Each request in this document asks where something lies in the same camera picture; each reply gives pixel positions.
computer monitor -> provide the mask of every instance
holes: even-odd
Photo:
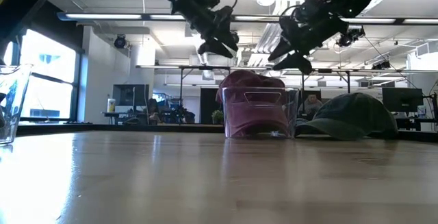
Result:
[[[112,98],[116,100],[118,106],[146,106],[149,99],[149,85],[114,84]]]
[[[423,91],[417,88],[382,88],[383,105],[390,112],[417,112],[424,105]]]

person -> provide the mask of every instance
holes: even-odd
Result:
[[[316,95],[312,94],[307,96],[306,101],[304,102],[304,111],[302,110],[302,104],[298,109],[299,115],[306,115],[309,119],[312,119],[316,112],[322,107],[322,102],[318,100]]]
[[[150,121],[157,121],[157,123],[161,123],[161,119],[159,118],[159,108],[157,100],[151,98],[148,100],[148,114]]]

pink cap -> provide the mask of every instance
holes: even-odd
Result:
[[[228,75],[216,95],[216,101],[225,104],[228,135],[239,137],[276,130],[289,134],[283,110],[287,102],[284,87],[279,79],[251,71],[238,70]]]

wooden table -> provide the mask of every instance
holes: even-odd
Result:
[[[0,223],[437,223],[438,146],[84,132],[0,149]]]

fluorescent light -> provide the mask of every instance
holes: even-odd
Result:
[[[234,21],[278,22],[279,16],[234,16]]]
[[[142,16],[139,14],[66,14],[66,17],[71,19],[142,19]]]
[[[194,84],[194,86],[199,86],[199,87],[219,87],[218,84]]]
[[[144,69],[179,69],[179,66],[136,66]]]
[[[396,22],[394,18],[341,18],[341,20],[348,23],[358,23],[358,24],[370,24],[370,23],[392,24]]]
[[[181,86],[181,84],[164,84],[165,86]],[[183,84],[183,86],[193,86],[193,84]]]
[[[234,66],[230,67],[231,70],[253,70],[253,71],[264,71],[270,69],[270,67],[245,67],[245,66]]]
[[[181,84],[164,84],[165,86],[178,86],[180,87]],[[182,86],[185,87],[219,87],[217,84],[182,84]]]
[[[416,24],[438,24],[438,19],[431,18],[408,18],[403,21],[403,23],[416,23]]]
[[[150,15],[151,20],[184,20],[182,15]]]

